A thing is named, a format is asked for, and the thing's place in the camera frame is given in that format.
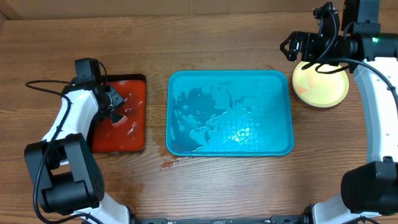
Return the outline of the red sponge with dark scourer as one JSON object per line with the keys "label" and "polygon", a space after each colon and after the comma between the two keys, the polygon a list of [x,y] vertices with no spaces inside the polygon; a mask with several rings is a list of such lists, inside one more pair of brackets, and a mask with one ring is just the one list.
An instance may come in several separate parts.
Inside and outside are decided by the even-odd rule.
{"label": "red sponge with dark scourer", "polygon": [[111,124],[114,127],[123,124],[123,122],[125,122],[126,120],[127,117],[123,114],[111,113]]}

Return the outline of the green plate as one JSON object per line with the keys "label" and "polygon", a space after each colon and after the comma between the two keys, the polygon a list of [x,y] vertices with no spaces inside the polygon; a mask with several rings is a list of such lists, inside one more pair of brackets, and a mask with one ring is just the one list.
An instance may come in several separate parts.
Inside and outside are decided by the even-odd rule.
{"label": "green plate", "polygon": [[330,108],[341,103],[349,90],[349,80],[345,71],[333,74],[322,74],[320,72],[331,72],[341,66],[324,65],[316,72],[314,66],[302,70],[308,62],[300,62],[292,76],[292,86],[297,96],[306,104],[317,108]]}

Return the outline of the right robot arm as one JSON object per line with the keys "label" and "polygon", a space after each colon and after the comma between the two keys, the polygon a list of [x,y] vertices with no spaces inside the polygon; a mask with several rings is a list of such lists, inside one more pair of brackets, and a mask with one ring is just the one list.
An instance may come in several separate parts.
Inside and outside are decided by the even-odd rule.
{"label": "right robot arm", "polygon": [[366,163],[346,172],[338,195],[309,205],[300,215],[272,223],[362,223],[397,213],[397,35],[381,32],[378,0],[331,2],[314,9],[317,33],[295,31],[280,45],[287,60],[306,68],[343,64],[363,102]]}

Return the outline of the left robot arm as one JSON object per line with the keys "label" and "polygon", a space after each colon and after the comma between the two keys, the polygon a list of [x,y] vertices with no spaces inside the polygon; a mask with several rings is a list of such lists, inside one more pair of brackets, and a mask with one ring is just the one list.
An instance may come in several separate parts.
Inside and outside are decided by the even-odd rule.
{"label": "left robot arm", "polygon": [[62,99],[58,115],[41,141],[26,146],[24,159],[34,186],[37,217],[63,215],[58,223],[82,218],[85,223],[134,223],[129,207],[105,191],[104,179],[86,139],[99,114],[114,118],[123,102],[109,85],[67,82],[57,94]]}

